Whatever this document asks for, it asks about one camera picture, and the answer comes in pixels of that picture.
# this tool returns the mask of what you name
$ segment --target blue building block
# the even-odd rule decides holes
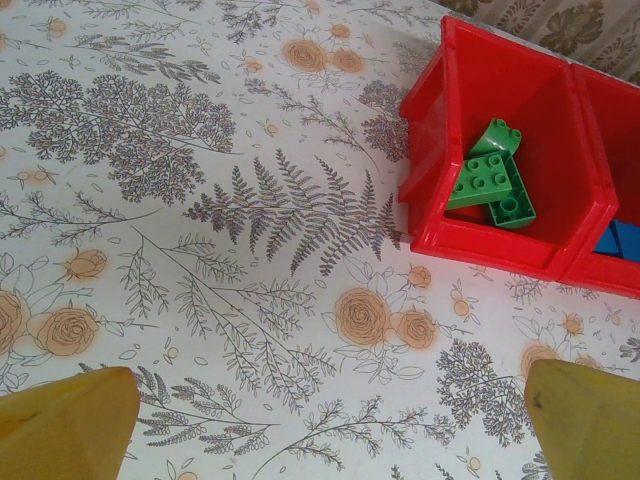
[[[600,237],[600,241],[596,245],[596,248],[593,249],[594,252],[604,253],[606,255],[620,255],[620,246],[616,241],[615,236],[613,235],[613,230],[611,225],[607,227],[604,231],[602,237]]]
[[[640,227],[618,220],[612,222],[613,232],[618,239],[622,258],[632,262],[640,262]]]

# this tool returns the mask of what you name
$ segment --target fern pattern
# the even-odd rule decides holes
[[[531,362],[639,378],[638,303],[412,253],[396,204],[442,5],[529,30],[500,3],[0,0],[0,395],[128,367],[123,478],[550,480]],[[620,18],[583,50],[638,80]]]
[[[185,213],[193,220],[211,223],[214,231],[227,230],[237,244],[249,228],[249,245],[255,254],[266,237],[266,257],[273,260],[281,248],[297,241],[290,269],[294,275],[314,252],[321,251],[320,272],[327,276],[345,255],[369,247],[381,260],[385,239],[400,248],[400,232],[393,219],[393,194],[382,205],[376,201],[373,180],[365,172],[365,186],[356,194],[349,182],[321,158],[327,187],[312,181],[300,167],[276,151],[282,180],[277,179],[256,157],[253,161],[257,187],[249,186],[239,167],[234,167],[233,193],[220,184],[214,197],[201,195]]]

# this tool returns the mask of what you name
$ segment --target curved green brick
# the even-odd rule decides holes
[[[509,128],[507,123],[501,118],[494,118],[489,123],[484,135],[478,140],[473,148],[467,154],[467,158],[477,157],[478,155],[486,155],[488,153],[500,150],[509,152],[511,155],[516,153],[522,141],[520,130]]]
[[[466,160],[449,198],[447,210],[505,198],[511,183],[499,153]]]
[[[535,220],[536,212],[511,155],[504,160],[504,166],[513,189],[499,202],[489,204],[493,223],[509,229],[526,227]]]

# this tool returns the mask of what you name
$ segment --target lego brick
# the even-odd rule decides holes
[[[509,128],[507,122],[501,118],[494,118],[489,123],[482,137],[480,137],[480,140],[478,140],[469,153],[467,153],[466,158],[486,155],[496,150],[513,155],[516,153],[516,150],[518,150],[521,141],[522,134],[520,130]]]
[[[620,255],[620,246],[613,235],[611,226],[608,226],[604,231],[593,251],[597,253],[604,253],[606,255]]]
[[[511,155],[505,159],[504,166],[512,189],[506,198],[489,204],[493,224],[509,229],[526,227],[535,220],[536,212]]]
[[[499,153],[472,158],[462,166],[447,210],[502,200],[510,191],[511,183]]]
[[[618,220],[611,222],[613,232],[618,239],[622,258],[640,262],[640,227]]]

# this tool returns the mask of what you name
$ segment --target wallpaper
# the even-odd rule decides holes
[[[409,251],[445,8],[0,8],[0,394],[131,368],[121,479],[549,480],[531,363],[640,377],[637,301]]]
[[[638,0],[437,0],[436,3],[640,85]]]

